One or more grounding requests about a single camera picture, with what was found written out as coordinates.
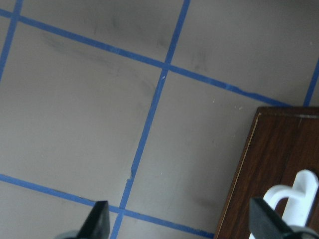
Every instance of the dark wood grain surface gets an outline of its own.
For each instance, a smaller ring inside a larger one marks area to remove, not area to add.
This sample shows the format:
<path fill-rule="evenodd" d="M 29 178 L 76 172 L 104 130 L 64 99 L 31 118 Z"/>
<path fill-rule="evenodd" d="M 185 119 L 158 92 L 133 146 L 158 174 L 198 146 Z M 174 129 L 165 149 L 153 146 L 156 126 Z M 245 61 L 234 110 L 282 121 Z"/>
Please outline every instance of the dark wood grain surface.
<path fill-rule="evenodd" d="M 319 175 L 319 108 L 259 108 L 237 167 L 216 239 L 249 237 L 249 199 L 277 184 L 292 186 L 296 173 Z M 285 201 L 277 210 L 282 213 Z M 310 227 L 319 231 L 318 198 Z"/>

